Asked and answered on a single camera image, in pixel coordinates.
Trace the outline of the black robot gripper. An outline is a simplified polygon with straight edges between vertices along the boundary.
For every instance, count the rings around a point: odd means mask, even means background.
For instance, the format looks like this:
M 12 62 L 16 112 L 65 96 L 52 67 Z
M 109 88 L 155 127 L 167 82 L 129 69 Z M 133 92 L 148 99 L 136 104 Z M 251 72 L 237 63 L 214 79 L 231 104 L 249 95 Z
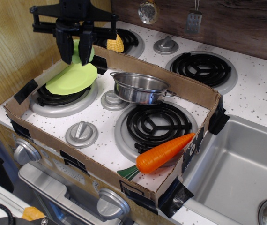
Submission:
M 71 64 L 74 52 L 72 36 L 79 36 L 82 66 L 89 63 L 92 45 L 98 38 L 116 39 L 118 15 L 99 9 L 89 0 L 60 0 L 58 4 L 32 6 L 33 31 L 53 34 L 61 59 Z

